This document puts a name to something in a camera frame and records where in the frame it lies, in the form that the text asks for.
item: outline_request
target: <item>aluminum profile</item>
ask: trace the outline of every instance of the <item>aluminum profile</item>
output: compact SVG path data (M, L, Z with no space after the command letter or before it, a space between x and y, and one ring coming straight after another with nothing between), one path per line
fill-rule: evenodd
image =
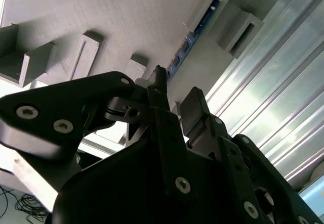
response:
M282 0L207 99L296 189L324 160L324 0Z

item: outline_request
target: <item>tangled wires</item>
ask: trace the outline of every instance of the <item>tangled wires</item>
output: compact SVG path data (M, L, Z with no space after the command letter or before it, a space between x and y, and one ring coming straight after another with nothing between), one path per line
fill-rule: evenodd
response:
M34 196L25 194L18 200L18 198L13 193L11 193L11 191L6 191L2 187L0 187L0 189L3 191L6 200L7 200L7 194L12 195L17 200L15 209L19 211L23 211L26 214L28 214L26 220L29 223L33 224L33 222L30 220L31 217L35 218L40 222L44 222L47 215L49 214L49 212L45 209L45 207L43 207L42 204Z

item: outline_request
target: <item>white ceiling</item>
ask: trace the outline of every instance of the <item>white ceiling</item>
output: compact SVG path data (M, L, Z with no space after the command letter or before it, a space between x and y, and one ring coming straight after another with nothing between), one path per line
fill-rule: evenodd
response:
M230 0L263 20L276 0ZM149 59L144 77L156 65L167 67L188 32L184 23L199 0L6 0L2 27L19 25L18 46L26 51L53 41L56 44L48 74L40 78L47 84L66 79L78 39L86 30L104 36L90 74L123 71L133 53ZM181 73L169 87L170 102L184 99L194 83L205 93L232 61L214 43L210 54L195 64L190 73Z

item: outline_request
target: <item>bolt hole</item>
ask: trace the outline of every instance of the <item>bolt hole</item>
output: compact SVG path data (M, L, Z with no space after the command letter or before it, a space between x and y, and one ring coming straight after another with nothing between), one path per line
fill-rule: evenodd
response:
M59 124L59 127L60 127L60 128L64 128L64 129L67 129L67 128L68 128L68 125L65 124L65 123L60 123L60 124Z
M186 184L186 182L185 181L180 181L179 182L179 184L181 185L181 187L183 188L183 189L186 189L187 188L187 184Z
M30 109L24 109L24 110L22 111L22 113L23 113L24 115L33 115L33 111L30 110Z
M128 113L130 117L136 117L140 115L140 111L138 109L131 109L130 112Z
M241 171L241 170L242 170L241 167L238 166L237 164L235 164L234 166L235 166L235 168L236 168L238 171Z
M254 213L254 209L252 207L249 206L248 209L249 209L249 212Z

